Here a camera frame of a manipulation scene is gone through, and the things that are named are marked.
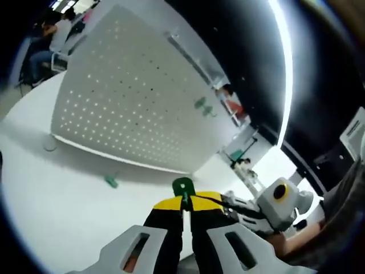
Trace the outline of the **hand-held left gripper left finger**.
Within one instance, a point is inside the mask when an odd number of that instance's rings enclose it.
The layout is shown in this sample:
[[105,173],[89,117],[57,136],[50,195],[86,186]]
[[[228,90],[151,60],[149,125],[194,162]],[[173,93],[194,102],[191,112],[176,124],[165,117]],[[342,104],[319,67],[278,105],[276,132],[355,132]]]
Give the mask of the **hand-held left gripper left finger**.
[[71,273],[176,273],[183,247],[182,196],[153,206],[143,225],[133,225],[105,245],[99,259]]

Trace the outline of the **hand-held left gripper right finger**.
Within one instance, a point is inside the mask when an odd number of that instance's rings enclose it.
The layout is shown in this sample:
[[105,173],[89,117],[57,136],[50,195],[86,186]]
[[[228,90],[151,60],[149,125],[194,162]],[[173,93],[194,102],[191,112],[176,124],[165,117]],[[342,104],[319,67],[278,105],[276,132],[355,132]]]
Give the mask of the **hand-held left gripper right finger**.
[[273,246],[230,221],[220,201],[188,195],[192,246],[200,273],[315,273],[276,257]]

